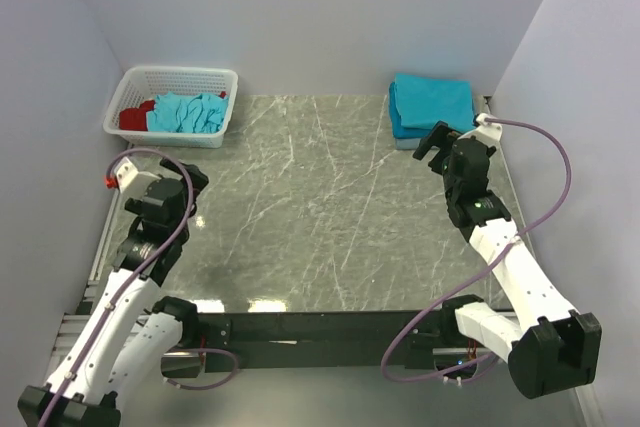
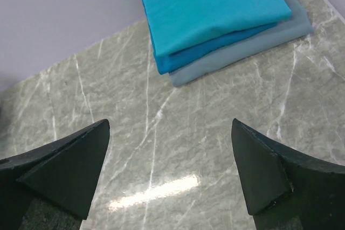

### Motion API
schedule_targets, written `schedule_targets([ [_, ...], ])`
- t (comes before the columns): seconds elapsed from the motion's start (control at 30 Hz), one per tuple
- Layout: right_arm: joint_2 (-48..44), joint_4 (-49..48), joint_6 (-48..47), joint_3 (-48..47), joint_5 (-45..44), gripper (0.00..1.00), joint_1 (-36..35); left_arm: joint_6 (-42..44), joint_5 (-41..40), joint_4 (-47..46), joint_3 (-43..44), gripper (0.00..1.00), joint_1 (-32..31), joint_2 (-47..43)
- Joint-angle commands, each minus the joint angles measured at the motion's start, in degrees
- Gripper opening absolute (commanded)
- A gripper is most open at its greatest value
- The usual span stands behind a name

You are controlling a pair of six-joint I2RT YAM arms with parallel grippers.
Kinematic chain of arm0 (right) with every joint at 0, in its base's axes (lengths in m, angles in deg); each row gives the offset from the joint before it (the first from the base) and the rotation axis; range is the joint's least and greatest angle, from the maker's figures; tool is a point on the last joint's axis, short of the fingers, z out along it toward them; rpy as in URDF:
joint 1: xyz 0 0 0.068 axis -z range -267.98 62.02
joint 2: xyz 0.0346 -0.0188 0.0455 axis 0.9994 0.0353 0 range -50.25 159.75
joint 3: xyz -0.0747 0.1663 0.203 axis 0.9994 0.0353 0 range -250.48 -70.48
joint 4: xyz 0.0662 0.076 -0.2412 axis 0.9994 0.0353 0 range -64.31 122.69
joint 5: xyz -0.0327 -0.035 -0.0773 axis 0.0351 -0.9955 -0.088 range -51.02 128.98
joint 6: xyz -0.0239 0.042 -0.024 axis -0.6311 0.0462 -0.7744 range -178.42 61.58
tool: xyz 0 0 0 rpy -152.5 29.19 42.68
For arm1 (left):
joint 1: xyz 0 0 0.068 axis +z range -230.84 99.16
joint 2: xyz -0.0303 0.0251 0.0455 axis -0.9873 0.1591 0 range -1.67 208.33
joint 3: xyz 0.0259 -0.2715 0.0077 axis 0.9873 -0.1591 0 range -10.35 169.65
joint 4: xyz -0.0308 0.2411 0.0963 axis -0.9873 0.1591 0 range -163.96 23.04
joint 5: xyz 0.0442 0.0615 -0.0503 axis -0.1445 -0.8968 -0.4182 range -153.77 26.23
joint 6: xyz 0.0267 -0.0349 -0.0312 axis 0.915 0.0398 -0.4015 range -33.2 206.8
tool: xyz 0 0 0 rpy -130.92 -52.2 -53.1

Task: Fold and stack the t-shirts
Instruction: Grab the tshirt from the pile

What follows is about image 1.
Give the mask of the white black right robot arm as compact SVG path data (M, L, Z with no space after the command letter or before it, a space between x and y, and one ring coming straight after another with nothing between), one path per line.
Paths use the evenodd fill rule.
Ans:
M477 341L507 363L518 391L534 399L594 381L602 327L554 287L490 190L490 159L501 134L501 125L486 114L468 133L438 122L413 156L421 160L430 149L437 151L429 167L443 179L449 218L491 266L516 315L509 320L474 296L447 299L440 337L452 346Z

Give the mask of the turquoise t shirt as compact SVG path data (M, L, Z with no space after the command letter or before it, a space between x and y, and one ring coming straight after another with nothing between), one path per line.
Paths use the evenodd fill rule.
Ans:
M211 93L157 95L146 113L147 130L176 134L215 134L223 126L228 99Z

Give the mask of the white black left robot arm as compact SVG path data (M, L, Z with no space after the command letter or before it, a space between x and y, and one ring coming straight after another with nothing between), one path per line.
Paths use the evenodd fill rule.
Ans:
M18 409L29 426L117 426L127 397L174 349L195 347L195 304L161 296L160 288L189 239L187 218L209 179L191 164L161 166L164 178L120 160L108 183L134 214L103 296L58 368L41 387L28 386Z

